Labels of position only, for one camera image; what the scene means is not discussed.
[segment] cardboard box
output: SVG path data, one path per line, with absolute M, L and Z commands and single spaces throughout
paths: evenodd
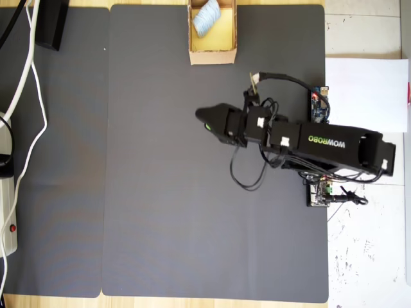
M 188 51 L 191 65 L 234 63 L 237 53 L 237 3 L 236 0 L 217 0 L 221 17 L 209 32 L 199 38 L 193 23 L 207 0 L 188 0 Z

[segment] power strip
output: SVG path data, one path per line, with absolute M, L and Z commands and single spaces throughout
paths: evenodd
M 3 125 L 0 128 L 0 154 L 10 154 L 12 151 L 12 138 L 7 130 L 7 127 Z M 0 228 L 3 227 L 4 221 L 10 213 L 10 209 L 14 202 L 14 177 L 0 179 Z M 8 222 L 4 231 L 4 248 L 6 254 L 10 255 L 17 249 L 17 223 L 15 218 L 15 212 L 12 214 L 10 221 Z

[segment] black cable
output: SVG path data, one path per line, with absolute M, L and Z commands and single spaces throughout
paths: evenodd
M 24 8 L 25 3 L 26 3 L 26 0 L 20 0 L 19 5 L 17 5 L 17 8 L 15 9 L 14 14 L 12 16 L 12 19 L 10 19 L 10 22 L 8 23 L 5 31 L 3 32 L 3 35 L 1 35 L 0 49 L 2 48 L 4 43 L 6 42 L 10 32 L 12 32 L 13 27 L 15 25 L 15 22 L 17 21 L 17 18 L 19 18 L 19 15 L 20 15 L 22 9 Z
M 0 162 L 0 167 L 4 167 L 12 161 L 12 158 L 14 156 L 14 135 L 12 132 L 12 128 L 7 123 L 7 121 L 3 119 L 3 117 L 0 117 L 0 121 L 3 122 L 4 125 L 7 127 L 8 131 L 10 132 L 10 137 L 12 138 L 12 152 L 10 153 L 9 157 L 6 159 L 5 162 Z
M 239 148 L 240 148 L 239 146 L 236 147 L 236 149 L 234 150 L 234 153 L 232 154 L 232 157 L 231 157 L 231 161 L 230 161 L 230 175 L 231 175 L 231 178 L 232 178 L 232 180 L 234 180 L 234 182 L 236 182 L 236 184 L 237 184 L 238 186 L 240 186 L 242 189 L 244 189 L 244 190 L 246 190 L 246 191 L 256 191 L 257 189 L 260 188 L 261 184 L 262 184 L 263 181 L 264 181 L 265 171 L 266 171 L 266 169 L 267 169 L 267 163 L 264 162 L 264 166 L 263 166 L 263 168 L 262 168 L 262 170 L 261 170 L 261 172 L 260 172 L 260 174 L 259 174 L 259 177 L 258 177 L 258 179 L 257 179 L 253 184 L 251 184 L 251 185 L 245 185 L 245 184 L 241 183 L 239 180 L 237 180 L 237 178 L 234 176 L 234 172 L 232 171 L 232 165 L 233 165 L 233 163 L 234 163 L 234 159 L 236 158 L 236 155 L 237 155 L 237 152 L 238 152 L 238 149 L 239 149 Z
M 325 102 L 325 104 L 327 105 L 328 112 L 327 112 L 327 116 L 325 117 L 325 121 L 328 120 L 329 114 L 330 114 L 330 112 L 331 112 L 331 107 L 330 107 L 330 105 L 329 105 L 329 103 L 328 103 L 328 99 L 326 99 L 321 93 L 319 93 L 318 91 L 316 91 L 313 87 L 310 87 L 310 85 L 308 85 L 307 83 L 301 81 L 300 79 L 291 77 L 291 76 L 286 75 L 286 74 L 262 73 L 262 72 L 259 73 L 259 81 L 263 81 L 263 80 L 267 80 L 267 79 L 287 80 L 287 81 L 290 81 L 290 82 L 294 82 L 294 83 L 299 84 L 301 87 L 304 87 L 305 89 L 307 89 L 307 90 L 309 90 L 309 91 L 311 91 L 311 92 L 316 93 L 316 95 L 317 95 L 321 100 L 323 100 L 323 102 Z

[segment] dark gray mat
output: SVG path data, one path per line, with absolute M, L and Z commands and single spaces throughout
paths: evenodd
M 185 6 L 114 6 L 110 23 L 103 292 L 325 302 L 326 210 L 307 209 L 292 171 L 240 189 L 234 148 L 194 116 L 219 102 L 242 107 L 250 71 L 324 84 L 322 7 L 239 6 L 234 65 L 190 66 Z M 259 89 L 307 120 L 304 89 Z M 234 172 L 250 183 L 261 166 L 250 145 Z
M 13 11 L 0 10 L 1 29 Z M 22 12 L 0 50 L 2 111 L 12 100 L 27 56 L 25 15 Z M 49 128 L 37 143 L 21 184 L 19 242 L 8 258 L 6 293 L 84 297 L 100 293 L 109 17 L 106 9 L 70 8 L 60 52 L 36 47 Z M 12 116 L 17 175 L 42 125 L 30 71 Z

